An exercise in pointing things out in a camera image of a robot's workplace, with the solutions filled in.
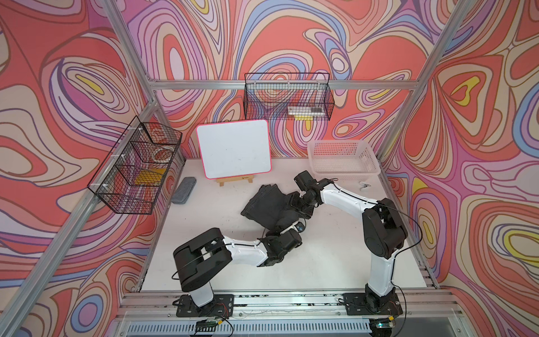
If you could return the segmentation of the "black long pants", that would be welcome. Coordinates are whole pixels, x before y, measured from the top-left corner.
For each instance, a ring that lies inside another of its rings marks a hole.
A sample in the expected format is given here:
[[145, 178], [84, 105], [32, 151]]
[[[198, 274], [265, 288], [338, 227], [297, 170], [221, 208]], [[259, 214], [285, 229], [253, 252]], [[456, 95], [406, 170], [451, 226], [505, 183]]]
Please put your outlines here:
[[241, 215], [260, 224], [270, 234], [280, 234], [304, 219], [290, 208], [290, 193], [285, 195], [277, 184], [262, 185], [241, 211]]

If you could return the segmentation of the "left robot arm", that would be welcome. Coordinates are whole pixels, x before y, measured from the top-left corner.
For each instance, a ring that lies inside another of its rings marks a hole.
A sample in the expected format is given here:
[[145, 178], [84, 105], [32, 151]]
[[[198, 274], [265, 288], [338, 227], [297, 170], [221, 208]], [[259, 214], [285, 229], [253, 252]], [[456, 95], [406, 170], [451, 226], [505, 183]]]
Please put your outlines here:
[[305, 230], [303, 221], [287, 228], [277, 228], [254, 241], [235, 240], [225, 236], [217, 227], [196, 236], [173, 251], [176, 273], [181, 284], [197, 308], [214, 301], [211, 280], [232, 264], [257, 268], [281, 263], [292, 250], [302, 245], [300, 234]]

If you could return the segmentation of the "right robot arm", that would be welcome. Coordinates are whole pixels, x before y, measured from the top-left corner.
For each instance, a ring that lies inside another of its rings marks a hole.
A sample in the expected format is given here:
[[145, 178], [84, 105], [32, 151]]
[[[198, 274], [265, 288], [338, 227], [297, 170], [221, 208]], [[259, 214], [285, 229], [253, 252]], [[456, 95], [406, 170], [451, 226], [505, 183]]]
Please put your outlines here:
[[294, 181], [303, 191], [303, 195], [292, 198], [291, 205], [297, 210], [310, 215], [315, 207], [327, 204], [362, 220], [364, 243], [371, 252], [364, 305], [372, 313], [381, 313], [383, 306], [395, 303], [395, 260], [408, 233], [393, 201], [361, 197], [341, 188], [331, 179], [318, 181], [308, 171], [299, 173]]

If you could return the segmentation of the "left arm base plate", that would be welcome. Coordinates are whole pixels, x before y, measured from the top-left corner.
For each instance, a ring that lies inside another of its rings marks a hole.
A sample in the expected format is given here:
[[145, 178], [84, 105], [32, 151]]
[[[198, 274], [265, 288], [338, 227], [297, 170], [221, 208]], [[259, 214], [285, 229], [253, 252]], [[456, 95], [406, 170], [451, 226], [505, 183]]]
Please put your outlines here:
[[228, 318], [234, 311], [234, 295], [221, 294], [215, 295], [213, 300], [202, 307], [195, 305], [192, 297], [182, 295], [174, 300], [173, 306], [176, 307], [176, 316], [185, 317], [224, 317]]

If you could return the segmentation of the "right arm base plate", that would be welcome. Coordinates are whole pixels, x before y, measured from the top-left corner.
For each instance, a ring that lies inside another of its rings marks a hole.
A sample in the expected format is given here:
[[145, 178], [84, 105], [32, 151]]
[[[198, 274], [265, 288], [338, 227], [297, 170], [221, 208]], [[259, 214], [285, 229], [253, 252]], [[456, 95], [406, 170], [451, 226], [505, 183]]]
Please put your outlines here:
[[375, 293], [344, 293], [338, 303], [345, 306], [348, 316], [383, 316], [398, 317], [404, 314], [396, 293], [386, 296]]

